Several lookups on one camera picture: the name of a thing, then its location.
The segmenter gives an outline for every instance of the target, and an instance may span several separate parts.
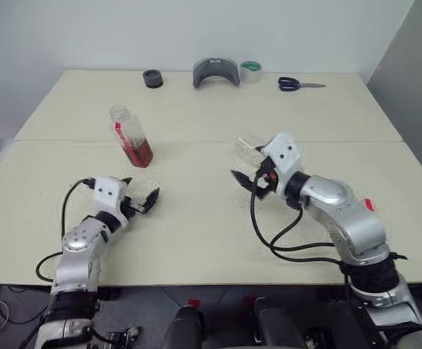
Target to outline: tape roll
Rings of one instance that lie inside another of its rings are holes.
[[[240,81],[245,84],[256,84],[260,81],[261,64],[247,60],[240,65]]]

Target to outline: red liquid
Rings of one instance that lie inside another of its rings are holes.
[[[153,152],[147,140],[142,141],[136,148],[130,146],[123,149],[133,166],[147,167],[153,159]]]

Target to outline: plastic bottle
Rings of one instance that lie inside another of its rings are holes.
[[[109,115],[112,119],[111,127],[114,134],[132,165],[147,167],[153,158],[153,152],[138,118],[130,114],[123,105],[115,105],[109,109]]]

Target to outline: scissor blade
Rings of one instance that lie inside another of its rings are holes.
[[[300,84],[300,87],[326,87],[323,84]]]

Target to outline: floor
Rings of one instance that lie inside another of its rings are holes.
[[[42,309],[48,294],[34,290],[22,293],[17,288],[0,288],[0,300],[8,304],[14,321],[31,318]],[[137,349],[157,349],[178,309],[190,299],[200,301],[206,321],[203,349],[254,345],[248,310],[256,297],[270,297],[292,314],[302,333],[306,328],[324,326],[332,329],[337,349],[368,348],[360,328],[348,307],[334,300],[330,291],[312,286],[168,286],[123,288],[115,301],[103,301],[95,317],[101,334],[129,326],[141,326]],[[26,325],[7,324],[0,333],[0,348],[17,348],[34,328],[36,320]]]

